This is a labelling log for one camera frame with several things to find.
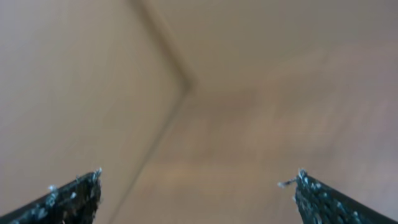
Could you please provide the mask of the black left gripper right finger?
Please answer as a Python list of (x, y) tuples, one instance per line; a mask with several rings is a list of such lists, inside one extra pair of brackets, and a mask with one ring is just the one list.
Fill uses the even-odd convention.
[(303, 224), (397, 224), (393, 220), (324, 184), (300, 169), (280, 188), (295, 184), (293, 200)]

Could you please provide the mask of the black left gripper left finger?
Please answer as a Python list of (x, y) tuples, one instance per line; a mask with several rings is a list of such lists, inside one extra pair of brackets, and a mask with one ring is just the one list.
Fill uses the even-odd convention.
[(102, 169), (97, 169), (17, 210), (1, 216), (1, 224), (92, 224), (101, 201)]

